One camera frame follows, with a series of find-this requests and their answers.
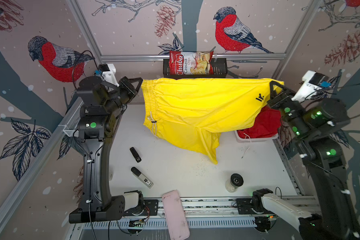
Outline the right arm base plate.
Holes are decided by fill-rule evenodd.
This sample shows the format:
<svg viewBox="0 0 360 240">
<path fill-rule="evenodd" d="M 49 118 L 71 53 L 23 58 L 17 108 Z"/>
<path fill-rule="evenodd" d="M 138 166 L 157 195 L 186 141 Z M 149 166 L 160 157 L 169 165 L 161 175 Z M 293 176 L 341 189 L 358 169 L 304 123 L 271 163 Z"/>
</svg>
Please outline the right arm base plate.
<svg viewBox="0 0 360 240">
<path fill-rule="evenodd" d="M 254 211 L 251 198 L 238 198 L 235 199 L 233 207 L 238 209 L 239 215 L 275 215 L 268 210 Z"/>
</svg>

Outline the yellow shorts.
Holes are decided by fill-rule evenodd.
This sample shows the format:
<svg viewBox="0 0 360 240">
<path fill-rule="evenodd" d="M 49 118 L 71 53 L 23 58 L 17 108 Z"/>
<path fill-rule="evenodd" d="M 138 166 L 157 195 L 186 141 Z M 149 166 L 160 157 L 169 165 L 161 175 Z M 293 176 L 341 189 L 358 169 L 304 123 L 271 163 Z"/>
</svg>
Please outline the yellow shorts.
<svg viewBox="0 0 360 240">
<path fill-rule="evenodd" d="M 221 133 L 248 129 L 270 100 L 273 79 L 144 80 L 145 121 L 151 133 L 217 164 Z"/>
</svg>

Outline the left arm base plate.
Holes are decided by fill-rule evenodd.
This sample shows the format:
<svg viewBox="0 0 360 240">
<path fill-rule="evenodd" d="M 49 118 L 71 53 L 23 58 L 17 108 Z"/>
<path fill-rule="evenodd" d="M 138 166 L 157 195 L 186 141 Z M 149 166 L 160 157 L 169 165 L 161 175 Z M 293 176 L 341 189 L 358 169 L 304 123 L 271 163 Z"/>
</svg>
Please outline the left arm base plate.
<svg viewBox="0 0 360 240">
<path fill-rule="evenodd" d="M 144 203 L 136 209 L 129 209 L 125 211 L 124 216 L 131 217 L 148 217 L 148 216 L 156 216 L 158 214 L 159 209 L 159 201 L 158 200 L 146 200 L 144 199 Z"/>
</svg>

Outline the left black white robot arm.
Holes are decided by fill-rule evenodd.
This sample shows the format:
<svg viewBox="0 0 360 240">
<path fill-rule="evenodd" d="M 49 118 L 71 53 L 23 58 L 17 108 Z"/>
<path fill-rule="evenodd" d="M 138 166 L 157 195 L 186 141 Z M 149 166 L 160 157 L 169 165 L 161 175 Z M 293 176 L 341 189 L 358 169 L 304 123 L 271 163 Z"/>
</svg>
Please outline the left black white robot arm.
<svg viewBox="0 0 360 240">
<path fill-rule="evenodd" d="M 84 175 L 78 208 L 69 214 L 71 224 L 116 221 L 126 211 L 143 211 L 144 198 L 140 191 L 112 196 L 109 187 L 110 152 L 118 121 L 142 83 L 142 78 L 123 77 L 114 85 L 98 76 L 79 83 L 77 94 L 84 104 L 75 141 L 84 152 Z"/>
</svg>

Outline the white plastic basket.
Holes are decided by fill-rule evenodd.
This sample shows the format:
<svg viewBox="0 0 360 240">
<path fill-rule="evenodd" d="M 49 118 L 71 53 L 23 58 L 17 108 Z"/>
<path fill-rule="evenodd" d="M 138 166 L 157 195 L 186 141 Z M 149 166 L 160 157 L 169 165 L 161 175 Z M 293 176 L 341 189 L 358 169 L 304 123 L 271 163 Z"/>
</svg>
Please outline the white plastic basket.
<svg viewBox="0 0 360 240">
<path fill-rule="evenodd" d="M 265 142 L 268 140 L 274 140 L 277 139 L 279 137 L 279 134 L 275 134 L 272 137 L 269 138 L 241 138 L 238 134 L 238 131 L 234 131 L 237 142 L 238 143 L 256 143 L 256 142 Z"/>
</svg>

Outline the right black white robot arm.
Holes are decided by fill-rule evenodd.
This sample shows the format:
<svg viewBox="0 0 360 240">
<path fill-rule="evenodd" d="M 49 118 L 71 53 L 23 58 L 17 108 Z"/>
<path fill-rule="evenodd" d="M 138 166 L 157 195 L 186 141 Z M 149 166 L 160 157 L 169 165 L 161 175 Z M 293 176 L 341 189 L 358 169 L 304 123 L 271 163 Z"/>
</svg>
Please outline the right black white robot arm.
<svg viewBox="0 0 360 240">
<path fill-rule="evenodd" d="M 294 227 L 304 240 L 360 240 L 360 224 L 347 186 L 345 159 L 331 134 L 348 125 L 345 104 L 339 99 L 317 99 L 306 110 L 296 93 L 270 82 L 268 106 L 282 112 L 296 138 L 296 147 L 314 183 L 321 213 L 300 210 L 269 189 L 253 193 L 252 211 L 272 212 Z"/>
</svg>

